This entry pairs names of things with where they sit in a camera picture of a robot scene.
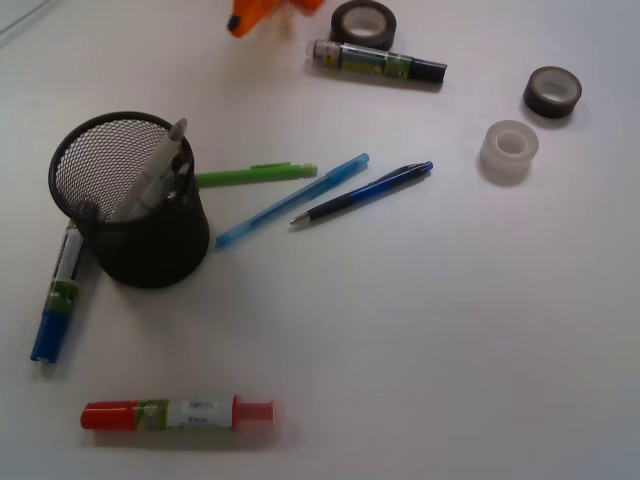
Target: pen holder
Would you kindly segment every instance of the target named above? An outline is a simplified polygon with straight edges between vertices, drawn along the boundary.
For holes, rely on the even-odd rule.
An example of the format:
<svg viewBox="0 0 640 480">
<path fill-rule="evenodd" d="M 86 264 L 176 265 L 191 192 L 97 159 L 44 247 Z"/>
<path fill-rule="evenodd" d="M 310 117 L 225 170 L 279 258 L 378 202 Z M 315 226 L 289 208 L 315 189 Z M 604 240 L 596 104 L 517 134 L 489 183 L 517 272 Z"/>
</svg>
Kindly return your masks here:
<svg viewBox="0 0 640 480">
<path fill-rule="evenodd" d="M 179 282 L 196 269 L 209 245 L 186 138 L 178 155 L 188 171 L 164 202 L 140 219 L 109 221 L 170 128 L 165 120 L 145 113 L 102 115 L 71 132 L 51 160 L 49 190 L 56 205 L 75 222 L 105 272 L 134 287 Z"/>
</svg>

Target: red marker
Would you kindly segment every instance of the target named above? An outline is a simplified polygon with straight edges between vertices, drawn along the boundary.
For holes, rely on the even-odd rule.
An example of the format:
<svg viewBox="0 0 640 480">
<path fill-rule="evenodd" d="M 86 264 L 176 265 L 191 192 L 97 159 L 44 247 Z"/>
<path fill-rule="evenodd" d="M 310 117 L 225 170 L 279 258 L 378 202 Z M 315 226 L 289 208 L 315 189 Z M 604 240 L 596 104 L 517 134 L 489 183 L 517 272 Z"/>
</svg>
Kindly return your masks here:
<svg viewBox="0 0 640 480">
<path fill-rule="evenodd" d="M 274 406 L 244 403 L 238 395 L 204 400 L 132 400 L 89 403 L 80 424 L 88 430 L 144 432 L 150 430 L 231 429 L 245 423 L 272 425 Z"/>
</svg>

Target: orange toy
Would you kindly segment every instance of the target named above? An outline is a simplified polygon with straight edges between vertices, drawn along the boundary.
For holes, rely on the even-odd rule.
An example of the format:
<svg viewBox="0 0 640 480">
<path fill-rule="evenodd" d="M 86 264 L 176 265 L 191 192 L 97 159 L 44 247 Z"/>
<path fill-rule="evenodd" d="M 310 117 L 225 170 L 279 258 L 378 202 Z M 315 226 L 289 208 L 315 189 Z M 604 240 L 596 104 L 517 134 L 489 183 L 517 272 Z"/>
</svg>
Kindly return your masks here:
<svg viewBox="0 0 640 480">
<path fill-rule="evenodd" d="M 233 0 L 233 13 L 227 28 L 234 37 L 250 32 L 264 17 L 271 15 L 280 0 Z M 291 0 L 306 10 L 316 10 L 324 0 Z"/>
</svg>

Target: light blue pen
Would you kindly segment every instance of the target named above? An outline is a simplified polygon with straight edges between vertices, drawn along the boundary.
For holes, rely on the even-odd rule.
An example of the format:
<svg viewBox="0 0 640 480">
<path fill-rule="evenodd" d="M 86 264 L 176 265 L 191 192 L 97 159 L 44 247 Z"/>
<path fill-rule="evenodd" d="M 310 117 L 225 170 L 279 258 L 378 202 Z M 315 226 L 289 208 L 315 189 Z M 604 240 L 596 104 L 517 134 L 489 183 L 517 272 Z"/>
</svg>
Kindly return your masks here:
<svg viewBox="0 0 640 480">
<path fill-rule="evenodd" d="M 292 193 L 284 200 L 280 200 L 278 203 L 260 212 L 255 217 L 250 218 L 246 222 L 241 223 L 226 233 L 223 233 L 216 239 L 216 244 L 218 247 L 226 247 L 263 223 L 273 220 L 289 210 L 298 207 L 304 202 L 308 202 L 319 197 L 323 193 L 328 192 L 336 185 L 345 181 L 347 178 L 367 168 L 368 162 L 369 155 L 366 153 L 358 155 L 353 160 L 349 160 L 347 163 L 334 168 L 324 177 L 319 178 L 312 184 Z"/>
</svg>

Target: pen clip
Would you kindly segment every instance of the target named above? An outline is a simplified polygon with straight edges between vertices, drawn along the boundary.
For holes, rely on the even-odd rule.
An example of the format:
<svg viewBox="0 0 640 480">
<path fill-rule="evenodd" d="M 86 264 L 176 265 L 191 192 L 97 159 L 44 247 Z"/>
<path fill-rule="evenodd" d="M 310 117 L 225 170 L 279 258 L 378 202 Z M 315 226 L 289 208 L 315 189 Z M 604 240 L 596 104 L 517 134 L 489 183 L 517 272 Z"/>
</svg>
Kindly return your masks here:
<svg viewBox="0 0 640 480">
<path fill-rule="evenodd" d="M 257 170 L 259 168 L 288 167 L 289 165 L 291 165 L 291 162 L 265 163 L 264 165 L 252 165 L 251 167 L 249 167 L 249 170 Z"/>
</svg>

